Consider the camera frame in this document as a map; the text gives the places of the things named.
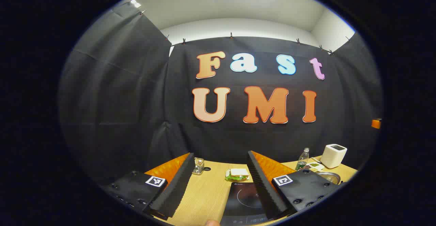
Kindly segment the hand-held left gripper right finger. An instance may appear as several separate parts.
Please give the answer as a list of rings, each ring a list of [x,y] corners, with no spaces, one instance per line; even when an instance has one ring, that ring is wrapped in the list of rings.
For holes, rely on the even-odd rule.
[[[268,219],[305,210],[343,186],[309,169],[296,171],[252,150],[247,157],[250,175]]]

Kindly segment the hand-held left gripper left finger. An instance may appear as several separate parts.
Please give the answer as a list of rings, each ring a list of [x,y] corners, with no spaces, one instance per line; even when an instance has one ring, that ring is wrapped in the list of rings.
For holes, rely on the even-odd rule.
[[[147,172],[131,171],[102,189],[125,207],[147,217],[173,217],[195,168],[186,153]]]

